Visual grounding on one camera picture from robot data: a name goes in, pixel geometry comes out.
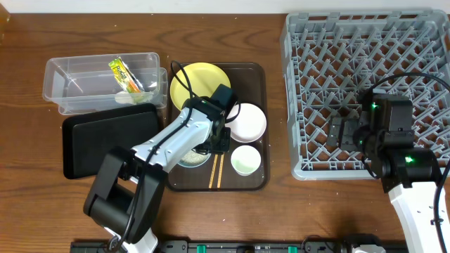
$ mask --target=tray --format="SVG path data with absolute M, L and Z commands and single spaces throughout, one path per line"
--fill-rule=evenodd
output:
M 256 63 L 213 63 L 225 71 L 231 82 L 231 88 L 237 93 L 241 103 L 252 103 L 259 106 L 267 116 L 266 81 L 264 70 Z M 172 99 L 167 104 L 170 122 L 179 116 Z M 248 144 L 238 143 L 231 139 L 230 150 L 223 155 L 223 167 L 220 173 L 221 155 L 217 155 L 216 167 L 213 171 L 214 156 L 196 168 L 185 168 L 176 165 L 169 173 L 168 186 L 175 191 L 236 191 L 259 190 L 269 179 L 269 128 L 264 135 Z M 241 145 L 255 147 L 262 156 L 260 167 L 249 176 L 240 176 L 231 166 L 231 153 Z
M 299 180 L 371 179 L 361 154 L 326 145 L 332 116 L 357 118 L 358 92 L 383 77 L 426 72 L 450 81 L 450 23 L 443 11 L 289 14 L 280 38 L 292 174 Z M 450 158 L 450 95 L 422 77 L 382 84 L 414 104 L 416 146 Z

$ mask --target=snack package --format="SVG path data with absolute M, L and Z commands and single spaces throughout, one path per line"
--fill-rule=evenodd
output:
M 114 78 L 124 91 L 128 93 L 145 92 L 143 85 L 129 71 L 121 58 L 114 59 L 109 66 L 114 72 Z

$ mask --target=wooden table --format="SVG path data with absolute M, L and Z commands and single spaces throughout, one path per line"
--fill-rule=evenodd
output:
M 160 239 L 301 241 L 311 234 L 374 233 L 404 240 L 379 181 L 292 177 L 278 43 L 284 20 L 285 15 L 12 15 L 0 47 L 0 252 L 67 252 L 73 240 L 109 238 L 82 211 L 93 179 L 63 176 L 65 117 L 42 99 L 42 83 L 50 58 L 133 52 L 156 52 L 165 68 L 174 59 L 255 62 L 266 73 L 268 185 L 253 193 L 166 190 L 153 226 Z

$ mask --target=white wall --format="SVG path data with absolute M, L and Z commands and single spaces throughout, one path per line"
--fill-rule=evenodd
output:
M 0 0 L 10 13 L 290 13 L 407 10 L 450 13 L 450 0 Z

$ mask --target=yellow wrapper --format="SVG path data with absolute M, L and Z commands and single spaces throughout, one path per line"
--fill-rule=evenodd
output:
M 117 83 L 124 89 L 124 91 L 128 91 L 129 93 L 141 93 L 142 90 L 139 89 L 138 85 L 134 82 L 133 77 L 130 75 L 131 73 L 125 67 L 125 64 L 122 62 L 122 59 L 118 58 L 109 63 L 109 66 L 114 72 L 114 77 Z

